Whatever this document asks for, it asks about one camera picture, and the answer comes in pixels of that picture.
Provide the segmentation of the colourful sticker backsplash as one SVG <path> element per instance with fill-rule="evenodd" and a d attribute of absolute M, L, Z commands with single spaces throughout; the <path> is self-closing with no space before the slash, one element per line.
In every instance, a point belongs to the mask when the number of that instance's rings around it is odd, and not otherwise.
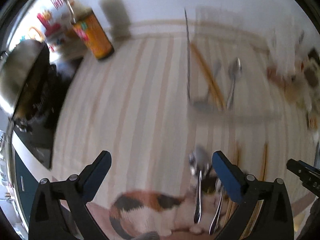
<path fill-rule="evenodd" d="M 81 54 L 86 50 L 85 45 L 69 20 L 69 11 L 63 0 L 31 0 L 17 22 L 9 50 L 13 50 L 21 41 L 36 40 L 47 44 L 51 61 L 62 56 Z"/>

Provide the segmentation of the clutter of bags and jars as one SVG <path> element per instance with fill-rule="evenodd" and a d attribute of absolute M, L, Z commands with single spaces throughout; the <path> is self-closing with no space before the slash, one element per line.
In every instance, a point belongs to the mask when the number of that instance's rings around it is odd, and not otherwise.
<path fill-rule="evenodd" d="M 268 31 L 267 79 L 284 94 L 286 101 L 305 112 L 309 130 L 319 129 L 319 52 L 305 47 L 305 32 L 296 26 Z"/>

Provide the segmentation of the large steel spoon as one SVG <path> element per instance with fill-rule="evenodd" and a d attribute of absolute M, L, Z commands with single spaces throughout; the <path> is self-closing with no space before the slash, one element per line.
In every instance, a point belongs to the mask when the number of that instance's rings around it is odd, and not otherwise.
<path fill-rule="evenodd" d="M 222 67 L 221 60 L 216 60 L 213 63 L 212 65 L 213 78 L 217 77 L 221 67 Z M 209 101 L 210 98 L 211 98 L 210 87 L 208 87 L 205 96 L 198 97 L 192 101 L 193 106 L 196 108 L 199 108 L 202 111 L 207 111 L 207 112 L 217 110 L 217 107 L 214 106 L 214 103 Z"/>

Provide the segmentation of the black gas stove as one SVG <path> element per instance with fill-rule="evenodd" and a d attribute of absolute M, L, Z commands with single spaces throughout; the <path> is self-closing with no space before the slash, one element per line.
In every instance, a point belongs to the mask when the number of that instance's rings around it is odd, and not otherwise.
<path fill-rule="evenodd" d="M 77 57 L 52 64 L 31 114 L 21 122 L 26 127 L 14 128 L 25 147 L 47 169 L 52 165 L 54 135 L 63 102 L 82 61 L 82 57 Z"/>

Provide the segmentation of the steel wok with lid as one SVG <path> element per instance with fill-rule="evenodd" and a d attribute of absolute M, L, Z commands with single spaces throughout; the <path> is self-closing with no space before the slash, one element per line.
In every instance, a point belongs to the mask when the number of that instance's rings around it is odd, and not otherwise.
<path fill-rule="evenodd" d="M 26 84 L 37 85 L 49 66 L 49 49 L 45 42 L 21 41 L 1 60 L 1 109 L 13 118 Z"/>

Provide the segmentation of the teal cabinet drawers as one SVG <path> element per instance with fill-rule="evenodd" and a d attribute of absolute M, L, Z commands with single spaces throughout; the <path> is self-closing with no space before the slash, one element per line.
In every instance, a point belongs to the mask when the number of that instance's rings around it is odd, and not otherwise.
<path fill-rule="evenodd" d="M 18 191 L 20 194 L 22 209 L 26 220 L 29 223 L 33 200 L 39 183 L 27 169 L 17 152 L 15 152 L 15 163 Z"/>

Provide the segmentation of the striped cat table mat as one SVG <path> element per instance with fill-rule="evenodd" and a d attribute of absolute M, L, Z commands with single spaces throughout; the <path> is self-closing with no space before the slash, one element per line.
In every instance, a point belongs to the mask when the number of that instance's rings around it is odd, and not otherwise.
<path fill-rule="evenodd" d="M 239 166 L 259 177 L 268 143 L 265 180 L 284 180 L 294 213 L 313 195 L 286 169 L 289 159 L 312 164 L 316 144 L 305 113 L 267 80 L 268 52 L 259 52 L 264 77 L 277 94 L 282 117 L 258 124 L 194 119 L 188 114 L 187 42 L 158 36 L 128 40 L 106 61 L 87 54 L 68 90 L 54 139 L 52 175 L 78 174 L 103 150 L 112 165 L 88 208 L 110 239 L 119 236 L 109 209 L 121 193 L 157 191 L 178 197 L 195 185 L 188 156 L 196 145 L 229 159 L 238 141 Z"/>

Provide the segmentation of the small steel spoon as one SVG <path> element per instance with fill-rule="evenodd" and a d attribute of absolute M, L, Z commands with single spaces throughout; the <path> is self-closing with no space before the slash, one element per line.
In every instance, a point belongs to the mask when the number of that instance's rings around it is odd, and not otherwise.
<path fill-rule="evenodd" d="M 237 57 L 231 63 L 228 70 L 229 78 L 231 80 L 231 88 L 227 98 L 227 109 L 231 109 L 233 107 L 234 102 L 234 91 L 236 80 L 239 79 L 242 75 L 242 65 L 240 59 Z"/>

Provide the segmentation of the clear plastic organizer bin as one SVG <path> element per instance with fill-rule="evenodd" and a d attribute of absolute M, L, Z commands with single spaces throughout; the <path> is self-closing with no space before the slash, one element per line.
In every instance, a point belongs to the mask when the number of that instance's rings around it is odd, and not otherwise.
<path fill-rule="evenodd" d="M 194 119 L 228 120 L 237 123 L 258 124 L 273 122 L 282 117 L 277 94 L 264 77 L 259 52 L 265 51 L 264 41 L 244 29 L 244 18 L 239 13 L 209 6 L 184 9 L 187 38 L 187 99 L 188 114 Z M 228 70 L 235 58 L 242 65 L 242 75 L 236 80 L 234 102 L 224 111 L 202 111 L 192 101 L 205 96 L 208 86 L 202 75 L 190 43 L 194 42 L 207 62 L 221 60 L 222 67 L 215 78 L 225 103 L 231 88 Z"/>

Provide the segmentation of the brown sauce bottle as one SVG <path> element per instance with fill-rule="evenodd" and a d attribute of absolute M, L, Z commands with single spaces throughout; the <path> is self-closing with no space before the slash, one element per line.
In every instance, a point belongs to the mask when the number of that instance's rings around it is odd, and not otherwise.
<path fill-rule="evenodd" d="M 99 23 L 93 9 L 79 0 L 63 0 L 69 10 L 70 23 L 78 37 L 101 60 L 114 53 L 114 47 Z"/>

